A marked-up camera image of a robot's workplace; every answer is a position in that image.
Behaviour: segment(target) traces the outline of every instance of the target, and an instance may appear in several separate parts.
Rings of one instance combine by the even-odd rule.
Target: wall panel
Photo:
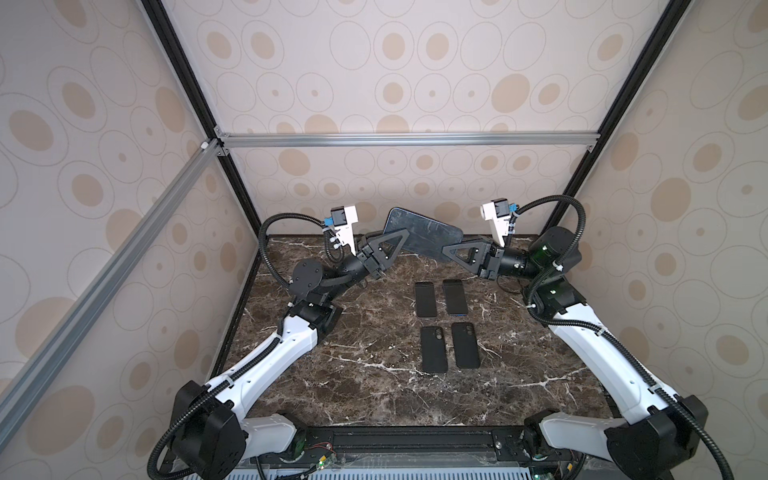
[[[165,5],[221,129],[289,134],[596,130],[666,0],[176,0]],[[554,149],[533,148],[539,160]],[[580,157],[580,149],[569,148],[568,154]],[[382,153],[366,150],[361,157],[376,159]],[[410,161],[418,149],[399,150]],[[442,165],[451,150],[435,149]],[[466,150],[475,161],[484,149]],[[523,149],[499,150],[504,163]],[[328,200],[360,200],[371,205],[365,207],[369,212],[377,212],[371,225],[361,226],[371,229],[380,227],[380,210],[392,202],[439,217],[435,209],[452,202],[455,206],[442,208],[444,219],[473,233],[486,232],[481,220],[464,214],[474,213],[470,209],[478,203],[468,193],[457,195],[454,189],[442,197],[411,197],[405,192],[416,176],[429,178],[417,184],[453,182],[469,192],[470,185],[488,184],[487,172],[389,173],[385,167],[371,172],[368,180],[376,194],[367,198],[358,184],[370,183],[356,180],[365,174],[346,169],[348,153],[305,149],[301,155],[309,158],[311,169],[296,175],[273,172],[269,157],[279,159],[280,152],[270,150],[263,166],[241,173],[249,177],[264,217],[296,208],[319,214],[331,204]],[[258,161],[246,158],[254,158],[251,152],[238,154],[241,166]],[[497,189],[508,179],[505,175],[502,169],[493,176]],[[524,179],[526,189],[549,185],[553,176],[534,168]],[[310,182],[310,190],[319,188],[319,193],[292,196],[298,181]],[[559,193],[566,181],[563,174],[554,189],[539,190]],[[339,193],[324,195],[322,182],[335,183]],[[381,183],[397,184],[391,196],[401,190],[402,195],[382,196]],[[501,190],[499,196],[511,196]],[[543,223],[526,219],[521,232],[538,233]],[[287,223],[275,231],[311,230]]]
[[[736,478],[768,468],[766,7],[705,0],[681,24],[578,195],[571,272],[639,359],[704,401]],[[716,470],[700,448],[675,478]]]
[[[392,207],[404,207],[490,234],[480,205],[504,197],[526,204],[562,192],[584,145],[498,147],[305,147],[233,149],[261,218],[286,211],[329,216],[356,204],[356,233],[381,230]],[[539,233],[552,206],[521,217],[519,233]],[[270,233],[319,233],[283,220]]]
[[[0,478],[146,478],[178,389],[203,383],[256,239],[217,164],[0,456]]]
[[[130,0],[0,15],[0,391],[200,146]]]

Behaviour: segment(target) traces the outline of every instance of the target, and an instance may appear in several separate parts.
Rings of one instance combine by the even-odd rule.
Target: black triangular gripper
[[[410,232],[406,228],[384,233],[378,237],[368,238],[368,245],[373,250],[373,257],[379,262],[382,270],[387,270],[395,262],[395,258],[405,245]]]
[[[477,275],[490,246],[491,243],[488,240],[469,240],[446,245],[442,248],[442,253],[461,265],[464,270]]]

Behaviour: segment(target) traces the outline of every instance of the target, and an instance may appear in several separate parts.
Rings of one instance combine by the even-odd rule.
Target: cable
[[[498,279],[500,279],[500,278],[501,278],[500,276],[497,276],[497,277],[496,277],[496,285],[498,286],[498,288],[499,288],[499,289],[500,289],[502,292],[504,292],[504,293],[509,293],[510,295],[517,295],[518,293],[520,293],[520,292],[522,291],[522,289],[520,289],[520,290],[517,290],[517,291],[514,291],[514,290],[507,290],[507,289],[505,289],[505,288],[502,286],[502,284],[501,284],[501,283],[498,281]]]
[[[278,220],[285,220],[287,218],[293,218],[296,220],[304,220],[306,222],[314,223],[318,227],[324,227],[325,225],[320,222],[320,220],[317,220],[315,217],[310,217],[309,215],[304,214],[277,214],[273,215],[272,217],[267,218],[262,224],[261,228],[259,229],[259,245],[262,246],[259,249],[259,252],[261,252],[261,260],[263,260],[264,265],[266,266],[266,269],[272,273],[272,276],[275,277],[275,280],[280,284],[280,286],[286,290],[290,287],[290,283],[284,278],[281,277],[281,275],[277,272],[277,269],[272,264],[272,261],[266,254],[266,230],[272,225],[273,223],[277,222]]]
[[[230,378],[232,380],[239,379],[241,376],[245,375],[248,370],[252,369],[255,365],[264,360],[266,356],[275,350],[275,348],[277,348],[277,346],[280,344],[280,337],[282,335],[283,322],[280,321],[277,324],[277,338],[272,339],[272,342],[270,342],[270,344],[266,346],[266,348],[261,353],[259,353],[259,355],[250,360],[250,362],[240,367],[237,371],[231,373]],[[157,441],[157,444],[155,444],[152,452],[149,455],[149,459],[147,460],[147,475],[149,475],[149,478],[152,480],[177,480],[194,473],[192,468],[185,468],[178,472],[161,473],[157,470],[157,460],[160,458],[160,454],[163,452],[165,446],[168,445],[168,442],[170,442],[174,435],[176,435],[176,432],[178,432],[185,423],[189,422],[189,420],[212,398],[214,398],[219,393],[222,393],[224,389],[229,385],[230,384],[228,382],[222,382],[214,387],[214,389],[206,392],[199,400],[193,403],[186,412],[181,414],[173,423],[170,424],[168,430],[166,430],[166,432],[160,437],[160,440]]]
[[[336,250],[333,248],[333,245],[331,244],[331,237],[333,234],[331,233],[331,230],[325,230],[323,232],[323,249],[326,251],[326,257],[328,257],[328,260],[331,261],[331,263],[338,265],[339,263],[344,261],[344,246],[342,245],[339,247],[338,252],[339,256],[336,256],[333,251]]]
[[[317,472],[317,465],[312,465],[307,470],[299,473],[294,473],[292,475],[282,475],[280,477],[275,477],[275,480],[304,480],[308,476],[312,475],[314,472]]]
[[[259,460],[259,457],[256,457],[256,471],[259,472],[259,478],[261,480],[266,480],[266,475],[264,475],[264,469],[261,466],[261,460]]]
[[[321,222],[320,220],[317,220],[315,217],[310,217],[309,215],[304,214],[276,214],[272,217],[267,218],[262,224],[261,228],[259,229],[259,245],[261,248],[259,249],[259,252],[261,253],[261,260],[263,260],[264,265],[266,266],[266,269],[272,273],[272,276],[275,277],[275,280],[280,284],[280,286],[286,290],[290,287],[290,283],[288,280],[284,279],[280,273],[277,271],[275,266],[272,264],[272,261],[266,254],[266,231],[270,228],[270,225],[277,222],[278,220],[285,220],[285,219],[294,219],[294,220],[304,220],[306,222],[314,223],[318,227],[324,228],[325,224]],[[341,263],[344,260],[344,249],[343,247],[339,248],[341,250],[340,257],[335,257],[333,254],[333,247],[331,246],[331,238],[332,234],[330,230],[326,230],[323,232],[323,248],[326,251],[326,255],[328,256],[328,260],[330,260],[332,263]]]
[[[536,290],[546,281],[556,270],[557,267],[555,264],[562,265],[563,260],[573,251],[574,248],[578,245],[579,239],[581,239],[581,235],[584,234],[584,227],[587,223],[587,216],[584,212],[584,207],[581,205],[581,203],[576,200],[573,197],[569,197],[567,195],[551,195],[549,197],[543,197],[538,200],[534,200],[531,203],[523,206],[522,208],[518,209],[518,215],[523,214],[524,212],[530,210],[533,207],[538,207],[542,204],[547,204],[550,202],[565,202],[567,204],[570,204],[574,209],[576,209],[576,214],[578,215],[578,222],[576,224],[576,232],[574,233],[574,238],[571,241],[571,244],[568,245],[568,247],[563,251],[563,253],[560,254],[560,256],[553,262],[552,265],[548,266],[547,268],[544,268],[541,272],[539,272],[536,277],[531,281],[530,285],[528,285],[528,293],[525,296],[525,304],[527,305],[528,313],[536,320],[538,320],[540,323],[546,326],[578,326],[581,328],[590,329],[593,332],[600,332],[601,327],[595,325],[592,322],[585,322],[582,320],[554,320],[554,319],[546,319],[543,316],[540,316],[538,314],[538,309],[534,305],[534,294],[536,293]],[[616,337],[611,335],[609,332],[603,332],[602,333],[603,338],[605,338],[611,345],[613,345],[616,350],[625,358],[627,361],[632,365],[632,367],[637,371],[637,373],[640,374],[641,378],[644,382],[648,384],[648,386],[654,386],[656,385],[656,380],[654,380],[654,377],[645,369],[642,363],[640,363],[639,360],[634,358],[634,355],[630,353],[630,351],[625,347]],[[723,455],[723,452],[720,451],[720,448],[717,446],[717,444],[712,440],[712,437],[704,430],[703,426],[683,407],[680,403],[678,403],[675,399],[673,399],[667,392],[665,392],[663,389],[657,389],[655,390],[655,393],[657,393],[675,412],[680,414],[680,416],[683,417],[685,422],[696,432],[697,435],[699,435],[699,438],[701,439],[702,443],[707,446],[710,453],[712,453],[712,456],[715,459],[715,462],[717,463],[717,467],[720,469],[720,475],[723,477],[723,480],[733,480],[733,473],[730,470],[730,465],[728,465],[728,461],[725,458],[725,455]]]
[[[586,453],[582,453],[581,457],[576,461],[576,464],[574,467],[562,478],[562,480],[575,480],[576,477],[578,477],[578,474],[581,473],[581,469],[584,467],[584,463],[587,461],[587,455]]]
[[[329,452],[331,452],[331,453],[336,453],[336,452],[333,450],[333,445],[331,444],[331,442],[320,442],[320,443],[316,443],[315,445],[312,445],[310,448],[311,448],[311,449],[315,449],[315,448],[321,448],[321,449],[325,449],[325,450],[328,450],[328,451],[329,451]]]

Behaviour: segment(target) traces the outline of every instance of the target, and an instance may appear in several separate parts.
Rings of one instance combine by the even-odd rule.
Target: black mounting rail
[[[674,32],[680,19],[688,8],[691,0],[670,0],[664,12],[659,17],[654,30],[651,32],[650,37],[645,42],[643,51],[637,60],[634,62],[634,66],[627,76],[627,80],[619,90],[616,96],[616,100],[611,105],[608,113],[603,119],[603,123],[598,128],[600,138],[591,150],[587,150],[581,159],[576,171],[571,179],[568,181],[568,185],[563,190],[563,195],[575,197],[578,193],[581,185],[587,180],[589,172],[592,170],[595,162],[598,161],[603,149],[605,149],[608,141],[611,140],[611,136],[618,127],[624,114],[627,112],[630,104],[637,95],[640,87],[642,86],[645,78],[650,73],[659,55],[664,50],[664,46],[667,44],[667,40]],[[549,230],[550,227],[558,225],[565,215],[565,211],[568,206],[563,203],[559,203],[555,206],[552,214],[549,216],[549,220],[544,225],[544,229],[541,231],[544,233]]]
[[[554,450],[541,461],[532,461],[522,443],[522,425],[513,426],[343,426],[308,427],[306,444],[330,442],[339,459],[355,460],[367,454],[474,454],[504,465],[556,468],[573,459],[570,450]],[[309,468],[326,455],[322,448],[309,449],[291,468]],[[260,456],[264,465],[286,467],[280,454]]]

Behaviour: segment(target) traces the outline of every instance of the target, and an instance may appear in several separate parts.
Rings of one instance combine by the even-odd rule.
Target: black frame rail
[[[200,83],[197,81],[197,77],[192,70],[189,59],[184,53],[184,48],[176,35],[176,31],[171,24],[170,17],[163,6],[163,2],[161,0],[141,0],[141,3],[144,6],[144,10],[147,13],[147,17],[149,18],[152,27],[157,33],[157,37],[160,39],[160,43],[165,49],[165,53],[176,72],[176,76],[178,77],[181,86],[184,88],[184,92],[187,94],[187,98],[189,98],[189,101],[192,104],[192,108],[194,109],[197,118],[200,120],[200,124],[203,126],[205,134],[209,138],[218,138],[219,141],[221,141],[220,131],[217,128],[218,123],[208,106],[203,90],[200,88]],[[223,152],[224,155],[219,156],[221,168],[223,169],[224,174],[227,175],[232,190],[234,191],[237,200],[240,202],[240,206],[243,208],[243,212],[245,213],[251,228],[253,228],[253,232],[258,235],[259,229],[261,228],[261,219],[256,212],[256,208],[246,190],[243,178],[237,171],[237,167],[232,160],[229,150],[223,147]],[[245,304],[250,295],[253,281],[256,279],[260,264],[260,255],[257,251],[256,260],[253,262],[253,267],[248,273],[243,293],[238,299],[237,307],[232,315],[227,332],[224,334],[223,345],[214,362],[213,376],[223,371],[224,363],[227,361],[227,355],[232,346],[237,327],[240,325],[240,317],[243,315]]]
[[[605,149],[608,141],[611,140],[611,135],[627,112],[627,109],[632,104],[635,96],[639,92],[646,77],[650,73],[651,69],[656,64],[661,52],[664,50],[664,46],[667,44],[670,36],[674,33],[675,28],[680,23],[680,19],[685,14],[688,6],[692,0],[670,0],[664,12],[661,14],[659,21],[657,22],[654,30],[651,32],[650,37],[645,42],[640,56],[637,57],[637,61],[630,70],[627,80],[622,85],[621,90],[616,96],[616,100],[611,105],[608,113],[603,119],[603,123],[598,128],[600,137],[597,143],[592,149],[587,150],[587,153],[581,159],[576,171],[571,179],[568,181],[568,185],[563,190],[563,195],[575,197],[578,193],[581,185],[587,180],[587,176],[592,171],[592,167],[595,162],[598,161],[603,149]],[[555,206],[552,214],[549,216],[547,223],[544,225],[544,229],[541,231],[544,233],[549,228],[554,227],[560,223],[565,215],[565,211],[568,206],[559,203]]]
[[[217,131],[217,123],[213,113],[205,100],[203,90],[200,88],[200,84],[197,82],[197,77],[192,70],[187,55],[184,53],[184,48],[181,46],[176,31],[173,25],[170,23],[168,12],[163,6],[161,0],[141,0],[144,5],[144,10],[147,12],[152,27],[157,33],[157,37],[160,39],[160,43],[165,49],[165,53],[173,65],[176,71],[176,76],[179,78],[181,86],[184,88],[184,92],[187,93],[192,108],[194,109],[197,118],[200,120],[200,124],[203,126],[203,130],[208,138],[218,138],[221,141],[219,133]],[[240,205],[245,212],[245,216],[253,228],[253,231],[259,233],[259,227],[261,227],[261,220],[256,212],[256,208],[253,206],[253,202],[248,195],[243,183],[240,173],[237,171],[232,156],[225,148],[225,155],[219,157],[219,162],[227,175],[227,179],[232,185],[232,189],[240,202]]]

